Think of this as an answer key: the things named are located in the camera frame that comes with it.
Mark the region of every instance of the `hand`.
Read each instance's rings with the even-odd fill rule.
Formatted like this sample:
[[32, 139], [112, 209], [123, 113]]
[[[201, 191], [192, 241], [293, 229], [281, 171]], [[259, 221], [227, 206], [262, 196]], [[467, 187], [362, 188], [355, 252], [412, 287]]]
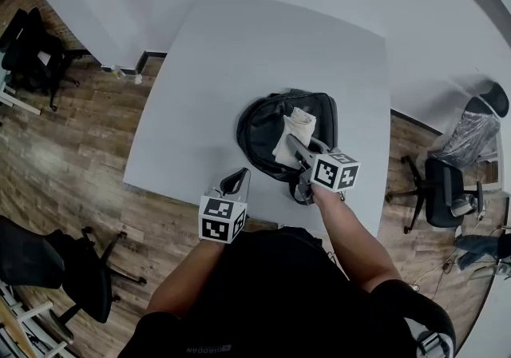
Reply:
[[317, 206], [325, 205], [327, 203], [335, 203], [336, 201], [341, 201], [341, 197], [338, 193], [331, 192], [316, 183], [311, 183], [311, 188], [313, 192], [312, 200]]

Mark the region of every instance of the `black shirt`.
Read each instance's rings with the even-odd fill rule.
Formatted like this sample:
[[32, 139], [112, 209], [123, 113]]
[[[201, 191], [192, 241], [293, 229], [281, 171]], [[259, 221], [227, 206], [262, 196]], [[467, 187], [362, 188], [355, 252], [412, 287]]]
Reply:
[[303, 229], [242, 232], [187, 317], [142, 317], [119, 356], [415, 357], [404, 317], [455, 344], [445, 311], [408, 284], [389, 280], [363, 291]]

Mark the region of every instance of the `black sleeve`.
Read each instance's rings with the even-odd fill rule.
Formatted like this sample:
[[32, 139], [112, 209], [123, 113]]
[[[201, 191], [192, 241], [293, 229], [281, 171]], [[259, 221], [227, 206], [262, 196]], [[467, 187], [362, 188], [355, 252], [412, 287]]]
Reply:
[[138, 321], [135, 333], [119, 357], [156, 356], [161, 354], [162, 345], [165, 355], [171, 356], [178, 349], [179, 339], [180, 319], [170, 312], [153, 312]]
[[447, 312], [434, 301], [415, 292], [404, 281], [384, 281], [370, 296], [379, 304], [391, 308], [399, 316], [417, 321], [430, 331], [446, 334], [456, 348], [456, 334]]

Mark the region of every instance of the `cable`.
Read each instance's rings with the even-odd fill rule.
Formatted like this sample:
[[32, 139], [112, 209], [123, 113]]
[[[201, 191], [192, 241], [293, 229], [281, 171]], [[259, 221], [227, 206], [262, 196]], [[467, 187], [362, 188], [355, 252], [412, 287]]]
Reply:
[[[468, 234], [468, 236], [469, 236], [469, 235], [471, 235], [473, 232], [475, 232], [475, 230], [477, 229], [477, 227], [480, 225], [480, 223], [481, 223], [481, 222], [482, 222], [482, 219], [481, 219], [481, 220], [480, 220], [480, 221], [476, 224], [476, 227], [474, 227], [474, 228], [472, 229], [472, 232], [470, 232], [470, 233]], [[441, 267], [442, 267], [445, 263], [447, 263], [447, 261], [449, 261], [449, 260], [450, 260], [450, 258], [451, 258], [452, 256], [454, 256], [454, 254], [456, 254], [456, 252], [457, 252], [457, 251], [458, 251], [458, 249], [454, 250], [454, 251], [451, 253], [451, 255], [450, 255], [449, 257], [447, 257], [447, 258], [446, 258], [446, 259], [445, 259], [445, 260], [444, 260], [441, 264], [439, 264], [437, 267], [435, 267], [435, 268], [431, 269], [429, 272], [425, 272], [424, 274], [422, 274], [422, 275], [421, 275], [421, 276], [420, 276], [420, 277], [419, 277], [419, 278], [418, 278], [418, 279], [417, 279], [417, 280], [416, 280], [416, 281], [412, 284], [412, 286], [417, 286], [417, 283], [418, 283], [420, 280], [422, 280], [422, 279], [423, 279], [424, 277], [426, 277], [428, 274], [431, 274], [432, 272], [434, 272], [434, 271], [436, 271], [437, 269], [441, 268]]]
[[470, 263], [470, 265], [478, 265], [479, 263], [490, 263], [490, 264], [494, 265], [495, 261], [490, 261], [490, 260], [487, 260], [487, 261], [473, 261], [472, 263]]
[[492, 232], [489, 234], [490, 236], [494, 234], [498, 229], [502, 229], [502, 226], [498, 226], [495, 229], [492, 230]]
[[433, 295], [433, 298], [431, 300], [434, 300], [434, 298], [437, 296], [437, 292], [438, 292], [438, 289], [440, 288], [440, 283], [442, 282], [442, 278], [444, 277], [444, 274], [446, 274], [446, 272], [442, 271], [442, 275], [438, 279], [437, 289], [434, 290], [434, 295]]

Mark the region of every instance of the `person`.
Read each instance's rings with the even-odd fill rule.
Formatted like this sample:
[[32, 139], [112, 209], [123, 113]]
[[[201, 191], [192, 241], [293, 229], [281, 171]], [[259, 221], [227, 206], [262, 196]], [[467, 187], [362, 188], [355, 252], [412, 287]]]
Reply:
[[119, 357], [416, 357], [431, 345], [453, 356], [446, 312], [402, 281], [338, 194], [312, 188], [344, 272], [305, 229], [201, 241], [153, 293]]
[[484, 255], [490, 255], [496, 260], [511, 256], [511, 235], [502, 234], [499, 237], [461, 234], [461, 226], [456, 229], [454, 245], [466, 253], [458, 258], [458, 267], [461, 271], [481, 259]]

